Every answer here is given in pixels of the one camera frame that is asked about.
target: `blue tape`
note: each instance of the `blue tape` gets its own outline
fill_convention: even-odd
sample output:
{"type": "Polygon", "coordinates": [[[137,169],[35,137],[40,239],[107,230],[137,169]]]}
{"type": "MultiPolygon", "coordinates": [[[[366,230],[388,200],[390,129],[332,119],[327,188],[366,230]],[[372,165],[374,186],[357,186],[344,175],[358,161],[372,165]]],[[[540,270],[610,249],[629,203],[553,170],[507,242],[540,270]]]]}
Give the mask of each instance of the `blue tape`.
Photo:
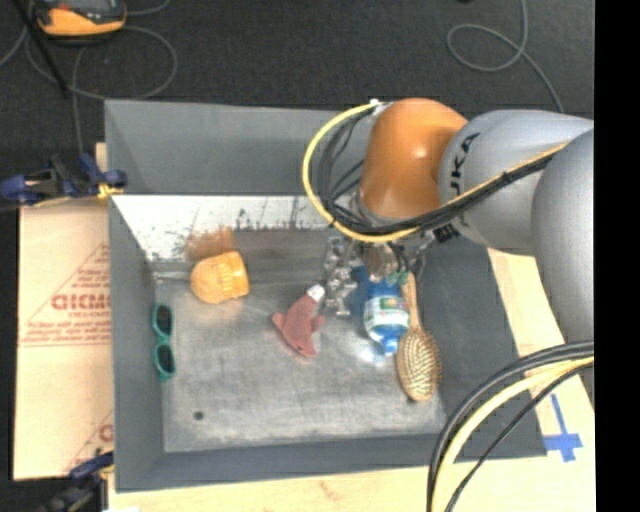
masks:
{"type": "Polygon", "coordinates": [[[563,462],[574,461],[576,460],[576,456],[573,450],[576,448],[582,448],[582,441],[580,440],[580,436],[578,434],[570,434],[569,432],[567,432],[567,426],[564,423],[564,418],[562,417],[562,412],[560,411],[558,397],[553,393],[551,394],[551,402],[556,413],[556,418],[558,418],[558,424],[560,425],[561,433],[550,436],[542,436],[544,446],[547,452],[551,450],[559,450],[560,455],[562,455],[563,462]]]}

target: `yellow cable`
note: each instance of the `yellow cable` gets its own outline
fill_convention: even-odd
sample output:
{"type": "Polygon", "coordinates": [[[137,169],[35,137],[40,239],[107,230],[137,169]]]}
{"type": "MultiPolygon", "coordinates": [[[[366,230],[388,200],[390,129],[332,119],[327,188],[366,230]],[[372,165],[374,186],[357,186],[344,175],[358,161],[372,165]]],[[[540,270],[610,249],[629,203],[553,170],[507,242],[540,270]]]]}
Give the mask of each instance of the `yellow cable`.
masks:
{"type": "Polygon", "coordinates": [[[486,403],[484,403],[469,419],[463,424],[462,428],[458,431],[456,436],[452,439],[449,448],[445,452],[445,455],[440,464],[440,472],[438,474],[438,483],[433,491],[433,510],[435,512],[444,511],[448,499],[447,495],[443,491],[443,485],[446,483],[445,477],[447,471],[450,471],[455,458],[458,456],[462,447],[467,442],[469,436],[473,431],[482,423],[493,411],[495,411],[502,404],[513,398],[514,396],[522,393],[528,388],[531,388],[537,384],[553,381],[558,377],[566,374],[567,372],[585,364],[593,362],[593,357],[586,357],[583,359],[577,359],[574,361],[567,361],[562,363],[555,363],[552,367],[542,370],[534,375],[525,377],[524,379],[512,384],[508,388],[503,389],[500,393],[493,396],[486,403]]]}
{"type": "Polygon", "coordinates": [[[327,222],[329,222],[330,225],[335,227],[342,234],[365,243],[391,242],[393,240],[397,240],[398,238],[402,238],[412,233],[415,233],[420,229],[420,227],[415,226],[413,228],[396,231],[395,233],[390,233],[386,235],[363,235],[361,233],[353,231],[352,229],[349,229],[348,227],[339,223],[333,215],[331,215],[327,210],[325,210],[324,206],[322,205],[322,202],[320,201],[320,199],[318,199],[318,197],[313,192],[313,188],[311,187],[311,182],[309,180],[309,168],[311,165],[311,157],[313,156],[316,146],[318,145],[320,140],[322,140],[322,138],[327,134],[327,132],[329,132],[329,130],[331,130],[333,127],[337,126],[338,124],[342,123],[344,120],[352,116],[355,116],[356,114],[360,114],[361,112],[366,112],[367,110],[375,108],[379,105],[380,105],[379,103],[368,103],[366,105],[360,105],[358,107],[354,107],[350,110],[347,110],[341,114],[338,114],[334,118],[330,119],[329,122],[327,122],[322,128],[320,128],[320,131],[315,134],[313,139],[311,139],[311,142],[307,147],[307,151],[302,161],[302,184],[304,185],[304,190],[307,196],[309,197],[309,200],[311,201],[311,204],[314,206],[314,208],[318,211],[320,215],[322,215],[322,217],[327,222]]]}

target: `clamp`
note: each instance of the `clamp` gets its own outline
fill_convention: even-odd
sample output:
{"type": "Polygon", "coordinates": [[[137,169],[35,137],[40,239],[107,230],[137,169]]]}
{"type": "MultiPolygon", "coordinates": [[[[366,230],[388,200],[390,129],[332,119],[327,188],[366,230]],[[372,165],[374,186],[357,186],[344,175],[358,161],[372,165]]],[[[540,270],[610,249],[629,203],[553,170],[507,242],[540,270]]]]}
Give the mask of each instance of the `clamp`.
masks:
{"type": "Polygon", "coordinates": [[[88,153],[80,155],[82,173],[70,171],[59,155],[53,155],[44,169],[34,174],[17,174],[0,182],[0,196],[17,206],[80,197],[104,198],[122,192],[128,183],[124,171],[100,171],[88,153]]]}

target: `bottle label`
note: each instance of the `bottle label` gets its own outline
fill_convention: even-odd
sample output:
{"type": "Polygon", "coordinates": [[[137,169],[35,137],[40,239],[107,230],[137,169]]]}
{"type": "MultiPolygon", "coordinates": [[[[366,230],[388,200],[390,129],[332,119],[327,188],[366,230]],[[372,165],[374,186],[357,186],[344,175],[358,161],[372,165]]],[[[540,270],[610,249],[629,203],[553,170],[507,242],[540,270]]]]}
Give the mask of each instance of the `bottle label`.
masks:
{"type": "Polygon", "coordinates": [[[364,327],[370,336],[377,327],[409,328],[409,305],[401,297],[382,296],[369,299],[364,305],[364,327]]]}

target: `cardboard sheet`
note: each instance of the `cardboard sheet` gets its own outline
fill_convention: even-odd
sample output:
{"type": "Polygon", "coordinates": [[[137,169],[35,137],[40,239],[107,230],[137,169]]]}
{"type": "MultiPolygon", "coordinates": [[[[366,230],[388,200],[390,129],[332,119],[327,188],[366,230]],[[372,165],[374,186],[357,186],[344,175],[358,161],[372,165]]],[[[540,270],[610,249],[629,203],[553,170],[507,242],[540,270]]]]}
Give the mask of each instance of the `cardboard sheet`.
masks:
{"type": "Polygon", "coordinates": [[[113,443],[106,208],[21,213],[15,479],[66,475],[113,443]]]}

